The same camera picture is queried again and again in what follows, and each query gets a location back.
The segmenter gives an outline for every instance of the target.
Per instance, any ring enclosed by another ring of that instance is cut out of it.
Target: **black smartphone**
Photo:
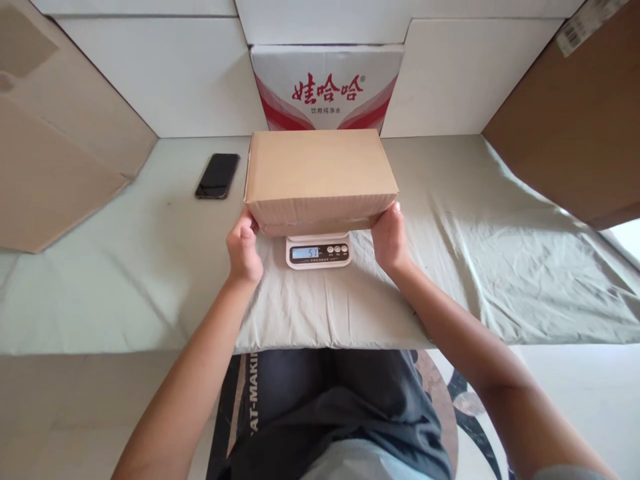
[[[240,155],[237,153],[214,153],[195,190],[195,196],[199,199],[227,198],[239,161]]]

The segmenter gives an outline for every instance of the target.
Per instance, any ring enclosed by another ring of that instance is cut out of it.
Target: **kitchen scale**
[[[350,262],[349,232],[287,237],[287,264],[294,270],[344,267]]]

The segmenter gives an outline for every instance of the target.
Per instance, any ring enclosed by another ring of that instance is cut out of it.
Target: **person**
[[[113,480],[187,478],[263,274],[256,233],[245,207],[227,236],[229,276],[138,422]],[[371,236],[379,266],[478,394],[519,479],[617,478],[513,352],[412,262],[399,203]],[[249,427],[220,478],[453,478],[409,352],[272,351],[249,363],[258,371],[247,382]]]

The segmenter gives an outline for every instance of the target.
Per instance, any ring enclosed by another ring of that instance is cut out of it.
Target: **brown cardboard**
[[[245,202],[268,237],[371,228],[398,186],[378,132],[254,132]]]
[[[552,41],[483,135],[509,168],[596,229],[640,217],[640,0],[564,57]]]
[[[58,26],[0,0],[0,247],[45,248],[134,179],[156,141]]]

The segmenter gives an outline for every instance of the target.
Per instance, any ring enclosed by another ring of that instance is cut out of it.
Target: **gray bed sheet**
[[[640,342],[640,275],[598,234],[519,182],[480,136],[383,140],[415,262],[510,344]],[[139,178],[40,255],[0,254],[0,354],[184,346],[228,272],[248,138],[164,139]],[[242,162],[230,196],[199,201],[214,152]],[[236,352],[432,346],[351,233],[341,269],[294,271],[258,239],[265,276]]]

